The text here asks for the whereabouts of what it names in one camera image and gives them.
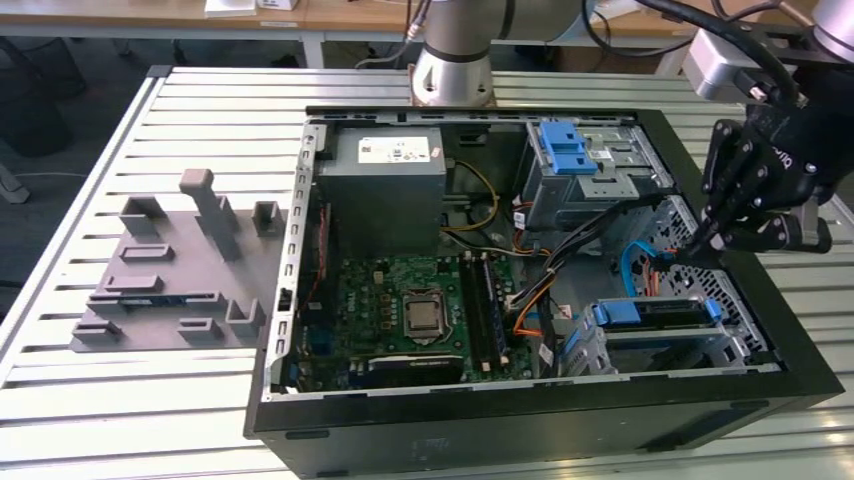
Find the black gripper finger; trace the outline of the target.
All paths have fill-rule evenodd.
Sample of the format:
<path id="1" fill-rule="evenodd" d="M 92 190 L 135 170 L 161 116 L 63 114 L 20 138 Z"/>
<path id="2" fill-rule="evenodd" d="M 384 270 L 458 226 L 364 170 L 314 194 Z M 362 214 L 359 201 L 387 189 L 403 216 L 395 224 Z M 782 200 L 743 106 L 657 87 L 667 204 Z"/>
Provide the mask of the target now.
<path id="1" fill-rule="evenodd" d="M 827 253 L 833 237 L 818 203 L 806 202 L 789 211 L 757 211 L 722 226 L 710 240 L 717 251 L 753 253 L 793 251 Z"/>
<path id="2" fill-rule="evenodd" d="M 686 245 L 686 262 L 691 266 L 717 265 L 743 219 L 753 215 L 753 201 L 769 178 L 761 157 L 754 129 L 734 120 L 718 120 L 701 183 L 707 201 L 702 221 Z"/>

